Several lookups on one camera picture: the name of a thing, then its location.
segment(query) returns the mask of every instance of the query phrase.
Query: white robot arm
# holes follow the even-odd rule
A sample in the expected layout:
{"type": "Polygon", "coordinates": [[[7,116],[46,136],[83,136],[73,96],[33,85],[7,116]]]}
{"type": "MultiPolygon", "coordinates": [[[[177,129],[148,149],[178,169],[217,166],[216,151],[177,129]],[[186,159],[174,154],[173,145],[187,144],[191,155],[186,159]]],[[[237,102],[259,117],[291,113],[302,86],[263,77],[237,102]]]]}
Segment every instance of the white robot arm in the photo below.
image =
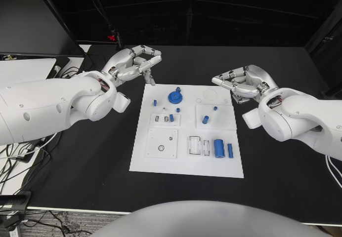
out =
{"type": "Polygon", "coordinates": [[[115,88],[144,75],[154,85],[149,68],[161,60],[147,46],[121,50],[100,72],[82,72],[70,79],[14,84],[0,90],[0,145],[25,142],[66,130],[79,120],[99,120],[110,109],[123,112],[129,99],[115,88]],[[147,53],[149,60],[136,57],[147,53]]]}
{"type": "Polygon", "coordinates": [[[211,82],[232,91],[236,103],[249,98],[259,103],[242,115],[250,129],[262,125],[275,140],[300,140],[314,151],[342,160],[342,101],[317,100],[297,90],[278,89],[255,65],[217,75],[211,82]]]}

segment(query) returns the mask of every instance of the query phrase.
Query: black table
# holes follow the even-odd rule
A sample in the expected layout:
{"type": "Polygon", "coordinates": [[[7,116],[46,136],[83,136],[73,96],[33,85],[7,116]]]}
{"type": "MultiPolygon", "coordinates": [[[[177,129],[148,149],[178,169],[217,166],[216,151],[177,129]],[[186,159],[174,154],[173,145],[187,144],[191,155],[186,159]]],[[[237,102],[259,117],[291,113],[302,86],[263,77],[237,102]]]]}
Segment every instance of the black table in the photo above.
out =
{"type": "MultiPolygon", "coordinates": [[[[255,64],[278,87],[320,98],[325,88],[302,48],[154,46],[162,61],[152,67],[161,84],[213,85],[211,76],[255,64]]],[[[105,59],[115,47],[92,46],[105,59]]],[[[90,56],[92,69],[103,59],[90,56]]],[[[85,68],[90,66],[86,59],[85,68]]],[[[300,141],[275,141],[259,127],[248,129],[240,115],[256,107],[237,105],[236,118],[243,179],[129,172],[144,79],[125,82],[118,91],[131,99],[122,114],[110,111],[90,122],[79,121],[61,133],[53,160],[27,189],[28,206],[131,212],[177,200],[233,202],[271,211],[304,223],[342,224],[342,190],[328,174],[324,156],[300,141]]],[[[342,162],[333,160],[342,169],[342,162]]]]}

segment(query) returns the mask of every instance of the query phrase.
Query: floor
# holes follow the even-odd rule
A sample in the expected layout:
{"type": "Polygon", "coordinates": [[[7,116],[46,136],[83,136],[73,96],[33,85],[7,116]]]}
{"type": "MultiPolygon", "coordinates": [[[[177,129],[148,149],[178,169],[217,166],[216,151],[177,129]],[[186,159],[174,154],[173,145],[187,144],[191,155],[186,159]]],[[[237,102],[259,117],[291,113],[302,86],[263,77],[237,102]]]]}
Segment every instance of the floor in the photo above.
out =
{"type": "MultiPolygon", "coordinates": [[[[48,224],[60,226],[59,220],[51,216],[51,214],[43,213],[44,211],[28,211],[24,215],[24,219],[31,219],[48,224]]],[[[105,226],[109,222],[116,220],[123,215],[116,214],[100,214],[100,213],[87,213],[87,212],[69,212],[69,211],[53,211],[56,217],[61,220],[63,225],[69,228],[70,232],[76,232],[79,230],[87,231],[93,233],[102,226],[105,226]]],[[[27,221],[25,225],[33,226],[34,223],[27,221]]],[[[18,226],[21,237],[61,237],[60,230],[56,227],[48,227],[37,224],[34,227],[25,227],[22,224],[18,226]]],[[[67,237],[86,237],[87,233],[73,233],[67,234],[67,237]]],[[[8,237],[8,231],[0,230],[0,237],[8,237]]]]}

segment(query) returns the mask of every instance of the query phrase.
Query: blue cylinder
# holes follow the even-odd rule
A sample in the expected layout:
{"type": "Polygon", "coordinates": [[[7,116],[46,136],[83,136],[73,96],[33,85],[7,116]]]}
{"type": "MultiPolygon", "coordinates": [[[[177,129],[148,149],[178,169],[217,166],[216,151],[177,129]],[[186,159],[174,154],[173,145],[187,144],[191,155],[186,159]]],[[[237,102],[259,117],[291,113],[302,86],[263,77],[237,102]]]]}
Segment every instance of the blue cylinder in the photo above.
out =
{"type": "Polygon", "coordinates": [[[232,158],[232,146],[230,143],[227,143],[227,156],[232,158]]]}
{"type": "Polygon", "coordinates": [[[213,140],[213,149],[214,149],[214,157],[223,158],[224,148],[223,148],[223,141],[220,139],[213,140]]]}
{"type": "Polygon", "coordinates": [[[206,124],[206,123],[207,123],[207,120],[209,120],[209,116],[204,116],[201,123],[206,124]]]}
{"type": "Polygon", "coordinates": [[[181,96],[181,94],[180,94],[177,91],[173,91],[173,92],[168,94],[167,99],[168,99],[168,101],[170,101],[173,104],[178,104],[178,103],[181,102],[183,96],[181,96]]]}

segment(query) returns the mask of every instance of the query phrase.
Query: computer monitor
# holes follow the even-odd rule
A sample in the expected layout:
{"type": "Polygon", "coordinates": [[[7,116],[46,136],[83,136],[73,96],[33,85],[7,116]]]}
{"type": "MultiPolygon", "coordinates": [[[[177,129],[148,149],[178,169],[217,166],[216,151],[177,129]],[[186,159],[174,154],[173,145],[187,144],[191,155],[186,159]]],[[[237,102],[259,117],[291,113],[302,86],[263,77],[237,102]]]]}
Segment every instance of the computer monitor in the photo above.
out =
{"type": "Polygon", "coordinates": [[[48,0],[0,0],[0,54],[85,56],[48,0]]]}

